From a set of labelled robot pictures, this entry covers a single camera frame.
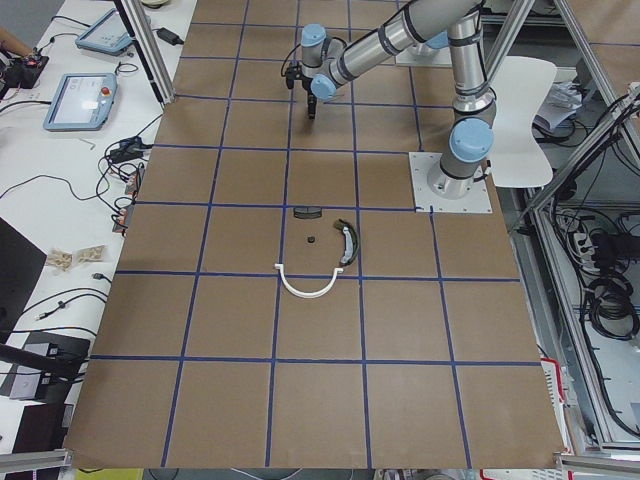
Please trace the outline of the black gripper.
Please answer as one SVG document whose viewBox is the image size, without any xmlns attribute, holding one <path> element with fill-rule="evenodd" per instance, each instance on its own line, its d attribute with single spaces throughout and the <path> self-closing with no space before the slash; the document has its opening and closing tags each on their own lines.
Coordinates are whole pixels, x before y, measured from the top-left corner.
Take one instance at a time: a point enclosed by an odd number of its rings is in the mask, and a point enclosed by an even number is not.
<svg viewBox="0 0 640 480">
<path fill-rule="evenodd" d="M 313 79 L 305 78 L 303 88 L 307 92 L 307 118 L 314 120 L 316 118 L 317 97 L 313 92 Z"/>
</svg>

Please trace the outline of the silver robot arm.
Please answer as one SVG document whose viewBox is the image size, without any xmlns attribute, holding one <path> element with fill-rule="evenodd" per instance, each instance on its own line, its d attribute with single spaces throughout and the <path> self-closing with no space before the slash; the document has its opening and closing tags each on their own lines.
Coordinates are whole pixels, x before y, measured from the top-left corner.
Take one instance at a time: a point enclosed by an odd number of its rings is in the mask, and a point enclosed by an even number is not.
<svg viewBox="0 0 640 480">
<path fill-rule="evenodd" d="M 348 44 L 324 26 L 303 28 L 301 60 L 284 72 L 289 89 L 299 81 L 307 92 L 308 116 L 316 102 L 404 51 L 425 47 L 449 51 L 453 70 L 455 121 L 448 146 L 431 167 L 428 182 L 442 198 L 459 199 L 475 182 L 475 173 L 494 143 L 496 95 L 490 87 L 483 52 L 481 1 L 410 1 L 377 28 Z"/>
</svg>

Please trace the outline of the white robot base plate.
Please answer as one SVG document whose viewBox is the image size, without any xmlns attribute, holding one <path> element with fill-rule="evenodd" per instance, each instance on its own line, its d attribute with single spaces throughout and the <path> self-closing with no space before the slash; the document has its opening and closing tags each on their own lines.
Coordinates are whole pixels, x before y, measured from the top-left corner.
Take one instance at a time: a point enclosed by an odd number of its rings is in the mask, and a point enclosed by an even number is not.
<svg viewBox="0 0 640 480">
<path fill-rule="evenodd" d="M 423 213 L 491 214 L 491 200 L 482 169 L 468 179 L 447 177 L 438 152 L 410 152 L 414 209 Z"/>
</svg>

